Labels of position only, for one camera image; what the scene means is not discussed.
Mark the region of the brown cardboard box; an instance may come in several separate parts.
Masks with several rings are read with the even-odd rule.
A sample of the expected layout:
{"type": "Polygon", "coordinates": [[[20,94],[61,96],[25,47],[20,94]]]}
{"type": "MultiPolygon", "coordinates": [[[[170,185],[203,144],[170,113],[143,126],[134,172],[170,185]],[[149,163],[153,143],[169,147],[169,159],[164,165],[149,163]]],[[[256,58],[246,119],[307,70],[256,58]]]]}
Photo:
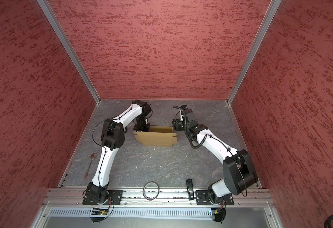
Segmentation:
{"type": "Polygon", "coordinates": [[[137,142],[143,146],[171,147],[178,142],[176,133],[172,126],[150,126],[147,132],[134,131],[137,142]]]}

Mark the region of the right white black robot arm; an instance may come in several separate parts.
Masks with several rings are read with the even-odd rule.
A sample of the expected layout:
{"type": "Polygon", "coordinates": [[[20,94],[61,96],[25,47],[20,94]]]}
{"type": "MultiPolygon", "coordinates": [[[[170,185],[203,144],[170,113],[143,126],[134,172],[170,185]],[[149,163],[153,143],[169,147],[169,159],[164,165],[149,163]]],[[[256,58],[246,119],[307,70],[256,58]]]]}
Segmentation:
{"type": "Polygon", "coordinates": [[[258,182],[258,175],[247,150],[233,148],[214,135],[204,124],[198,123],[192,109],[173,106],[180,114],[172,121],[176,131],[183,131],[193,149],[208,149],[223,165],[223,178],[212,183],[207,190],[207,199],[220,203],[226,195],[247,196],[247,189],[258,182]]]}

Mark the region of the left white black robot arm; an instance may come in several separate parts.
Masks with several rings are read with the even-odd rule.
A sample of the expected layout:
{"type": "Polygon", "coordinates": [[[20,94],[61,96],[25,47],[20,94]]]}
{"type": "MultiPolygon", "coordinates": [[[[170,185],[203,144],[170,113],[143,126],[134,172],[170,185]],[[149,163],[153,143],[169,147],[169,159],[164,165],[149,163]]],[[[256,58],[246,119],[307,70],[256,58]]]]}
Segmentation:
{"type": "Polygon", "coordinates": [[[109,175],[115,156],[125,142],[126,128],[135,120],[135,131],[149,131],[148,115],[152,115],[151,103],[135,100],[123,113],[101,121],[101,143],[98,144],[101,147],[100,161],[92,181],[87,185],[84,199],[98,205],[110,203],[109,175]]]}

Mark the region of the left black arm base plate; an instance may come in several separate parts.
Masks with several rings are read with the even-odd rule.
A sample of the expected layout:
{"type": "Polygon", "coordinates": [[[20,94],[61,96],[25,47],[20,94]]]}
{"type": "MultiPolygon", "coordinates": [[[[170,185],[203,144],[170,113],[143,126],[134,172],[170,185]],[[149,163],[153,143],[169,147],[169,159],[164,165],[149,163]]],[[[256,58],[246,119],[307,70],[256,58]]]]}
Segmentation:
{"type": "Polygon", "coordinates": [[[109,204],[120,205],[122,199],[122,190],[102,191],[99,196],[86,191],[83,197],[83,205],[106,206],[109,204]]]}

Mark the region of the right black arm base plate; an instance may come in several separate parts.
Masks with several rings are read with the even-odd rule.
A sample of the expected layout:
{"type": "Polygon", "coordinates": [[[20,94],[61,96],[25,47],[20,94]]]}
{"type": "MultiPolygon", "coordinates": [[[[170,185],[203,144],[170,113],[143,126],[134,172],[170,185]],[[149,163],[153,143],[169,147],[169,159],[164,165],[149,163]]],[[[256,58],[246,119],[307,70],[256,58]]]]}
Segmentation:
{"type": "Polygon", "coordinates": [[[195,199],[198,206],[232,206],[234,205],[234,200],[232,194],[225,195],[221,198],[218,198],[216,200],[212,200],[212,198],[209,196],[209,191],[206,190],[197,190],[195,191],[195,199]]]}

